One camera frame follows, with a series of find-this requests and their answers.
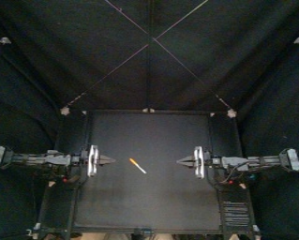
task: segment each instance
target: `black fabric wall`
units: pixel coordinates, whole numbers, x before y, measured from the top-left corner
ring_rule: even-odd
[[[39,84],[17,46],[0,45],[0,145],[18,153],[45,153],[54,147],[59,116]],[[0,172],[0,239],[6,233],[10,239],[23,239],[13,235],[33,227],[42,185],[33,171],[10,168]]]
[[[241,122],[248,156],[299,151],[299,45],[293,45],[264,76],[251,114]],[[253,188],[257,222],[267,239],[299,239],[299,174],[263,174]]]

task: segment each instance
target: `table surface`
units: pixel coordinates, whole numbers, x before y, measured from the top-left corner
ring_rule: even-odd
[[[76,227],[220,230],[217,191],[206,179],[196,178],[194,169],[176,162],[193,155],[196,146],[218,155],[241,155],[232,119],[225,115],[94,113],[89,134],[101,154],[117,162],[100,168],[81,191]],[[71,142],[67,147],[73,151],[82,138],[67,138],[66,142]]]

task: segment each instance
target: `cable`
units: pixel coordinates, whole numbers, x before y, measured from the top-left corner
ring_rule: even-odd
[[[106,78],[132,60],[132,58],[141,53],[146,48],[149,47],[149,44],[146,44],[129,58],[124,61],[124,63],[98,81],[96,84],[66,105],[66,107],[71,106],[78,99],[88,94],[88,92],[96,87],[98,83],[101,83]]]
[[[247,161],[247,162],[239,164],[239,165],[232,169],[230,175],[228,176],[228,178],[226,178],[222,182],[220,182],[220,184],[226,184],[228,181],[230,180],[230,177],[232,177],[233,174],[234,174],[234,171],[236,171],[240,167],[243,167],[244,165],[252,164],[252,163],[259,163],[259,162],[257,162],[257,161]]]
[[[201,4],[194,8],[194,10],[193,10],[190,13],[188,13],[188,15],[186,15],[180,21],[177,21],[176,24],[173,24],[173,25],[169,27],[169,29],[157,37],[157,39],[161,38],[161,37],[169,32],[169,30],[170,30],[172,28],[174,28],[174,26],[178,25],[208,2],[209,2],[209,0],[206,0],[204,3],[201,3]]]
[[[128,16],[128,14],[124,12],[124,9],[117,7],[112,1],[105,0],[114,8],[116,10],[130,20],[130,22],[148,34],[149,32],[141,27],[141,25]]]
[[[192,76],[196,78],[196,80],[198,80],[200,83],[202,83],[202,85],[205,85],[205,82],[202,81],[202,79],[194,74],[194,72],[189,69],[189,67],[182,63],[182,61],[177,58],[177,56],[172,53],[172,51],[165,47],[165,45],[157,40],[157,38],[153,39],[158,45],[164,48],[164,50],[170,54],[170,56],[174,58],[174,60],[182,65],[182,67],[188,70],[188,72],[192,74]],[[226,105],[226,107],[229,109],[233,109],[233,107],[229,105],[229,103],[218,96],[218,94],[209,89],[210,92],[214,94],[214,96],[217,97],[217,99]]]

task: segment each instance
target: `black curtain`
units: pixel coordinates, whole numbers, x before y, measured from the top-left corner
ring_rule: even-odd
[[[299,151],[299,45],[283,52],[263,81],[243,106],[248,156],[279,155],[289,147]],[[265,239],[299,239],[299,173],[261,174],[252,193]]]

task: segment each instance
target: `metal frame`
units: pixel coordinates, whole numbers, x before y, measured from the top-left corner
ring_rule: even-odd
[[[96,113],[142,113],[140,111],[94,111]],[[174,111],[160,111],[153,114],[202,114],[206,115],[205,112],[174,112]],[[213,127],[212,127],[212,118],[209,116],[209,126],[210,126],[210,147],[213,148]],[[240,141],[240,135],[239,135],[239,129],[236,129],[237,135],[236,137],[239,138]],[[86,123],[85,123],[85,144],[89,144],[90,141],[90,114],[88,113],[86,117]],[[42,223],[42,229],[41,229],[41,236],[39,239],[43,239],[45,234],[47,233],[62,233],[65,236],[66,240],[70,240],[70,234],[71,232],[77,233],[144,233],[148,234],[149,232],[152,233],[173,233],[173,234],[222,234],[225,236],[225,239],[229,240],[232,235],[234,233],[239,234],[245,234],[248,237],[255,237],[255,232],[253,232],[253,225],[255,225],[255,213],[253,213],[253,208],[252,208],[252,201],[251,201],[251,192],[245,190],[247,192],[247,199],[244,200],[247,203],[247,206],[249,207],[249,214],[251,214],[251,224],[248,228],[241,228],[240,230],[234,230],[228,227],[226,225],[226,208],[225,208],[225,201],[226,197],[229,195],[228,191],[222,188],[217,189],[217,195],[218,195],[218,204],[220,204],[220,214],[221,214],[221,222],[222,225],[220,226],[220,230],[200,230],[200,231],[169,231],[164,229],[106,229],[106,228],[85,228],[85,227],[76,227],[74,226],[74,219],[76,219],[76,212],[77,212],[77,202],[78,202],[78,196],[80,196],[80,188],[81,188],[81,183],[76,184],[73,186],[73,193],[71,193],[71,202],[70,202],[70,217],[67,221],[67,227],[65,229],[55,229],[55,228],[47,228],[45,226],[43,221],[45,221],[45,216],[46,216],[46,209],[49,206],[49,199],[50,199],[50,187],[47,187],[46,190],[46,196],[43,200],[43,205],[42,205],[42,210],[41,210],[41,216],[39,216],[39,222]]]

